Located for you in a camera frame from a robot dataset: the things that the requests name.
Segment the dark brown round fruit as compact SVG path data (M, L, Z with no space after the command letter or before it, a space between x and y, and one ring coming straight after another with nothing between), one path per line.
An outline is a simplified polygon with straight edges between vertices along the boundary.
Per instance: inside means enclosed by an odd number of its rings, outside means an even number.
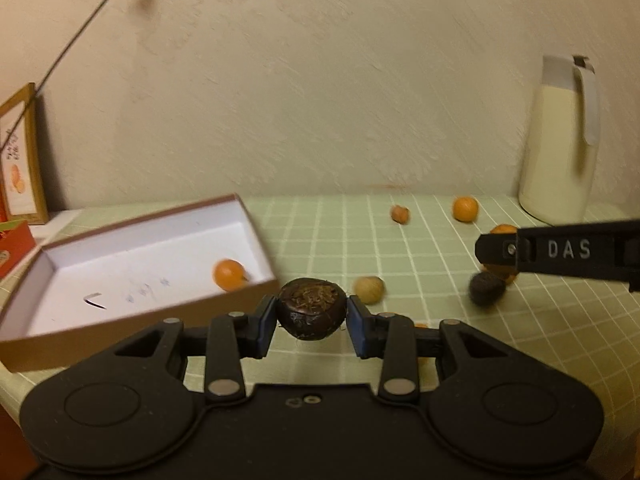
M277 296L280 325L299 340L331 336L346 318L347 296L340 286L320 278L296 278Z

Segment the small orange tangerine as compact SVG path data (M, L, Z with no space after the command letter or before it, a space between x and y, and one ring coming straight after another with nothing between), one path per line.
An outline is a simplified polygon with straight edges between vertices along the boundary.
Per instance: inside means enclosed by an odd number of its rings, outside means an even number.
M473 223L479 211L480 205L472 196L457 197L452 203L452 216L459 222Z

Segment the beige longan fruit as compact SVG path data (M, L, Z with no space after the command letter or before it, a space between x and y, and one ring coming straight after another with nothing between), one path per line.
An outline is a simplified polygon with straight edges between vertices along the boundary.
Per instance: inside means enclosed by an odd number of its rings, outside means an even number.
M375 275L360 276L352 283L352 293L366 306L379 304L385 292L384 281Z

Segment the cream thermos jug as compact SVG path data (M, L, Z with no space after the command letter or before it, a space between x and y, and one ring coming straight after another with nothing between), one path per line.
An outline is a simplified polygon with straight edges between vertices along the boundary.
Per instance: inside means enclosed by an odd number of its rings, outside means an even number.
M582 222L600 136L600 93L589 58L544 55L518 188L523 209L552 226Z

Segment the large orange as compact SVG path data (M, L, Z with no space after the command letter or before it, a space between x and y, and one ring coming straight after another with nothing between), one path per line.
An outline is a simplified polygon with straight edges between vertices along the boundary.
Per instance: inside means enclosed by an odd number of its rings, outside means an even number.
M513 234L518 230L516 226L510 224L498 224L490 232L491 234ZM512 268L508 266L497 266L496 264L483 264L482 270L491 273L493 276L500 278L507 285L511 285L518 274L516 274Z

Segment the tiny orange kumquat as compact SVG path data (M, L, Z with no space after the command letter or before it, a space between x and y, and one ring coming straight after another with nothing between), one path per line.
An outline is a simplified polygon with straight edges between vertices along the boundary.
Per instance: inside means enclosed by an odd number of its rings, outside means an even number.
M407 224L410 221L410 210L407 207L394 205L390 208L390 218L393 222L401 224Z

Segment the brown cardboard box white inside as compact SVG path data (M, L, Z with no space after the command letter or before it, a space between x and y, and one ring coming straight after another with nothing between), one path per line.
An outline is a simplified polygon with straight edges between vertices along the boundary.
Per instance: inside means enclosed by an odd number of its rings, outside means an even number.
M244 266L243 288L215 284L224 259ZM239 196L153 212L40 248L2 308L1 363L11 373L70 366L165 318L198 327L250 312L279 288Z

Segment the red gift box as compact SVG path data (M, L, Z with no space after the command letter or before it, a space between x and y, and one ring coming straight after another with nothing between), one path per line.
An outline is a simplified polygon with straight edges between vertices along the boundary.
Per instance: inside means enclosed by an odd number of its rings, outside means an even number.
M1 223L0 278L5 278L36 247L26 220Z

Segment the wooden picture frame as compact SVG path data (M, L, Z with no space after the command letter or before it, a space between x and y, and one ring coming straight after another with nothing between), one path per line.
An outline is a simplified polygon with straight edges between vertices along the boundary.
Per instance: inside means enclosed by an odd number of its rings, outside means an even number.
M1 105L1 203L6 218L49 221L37 148L36 85L25 84Z

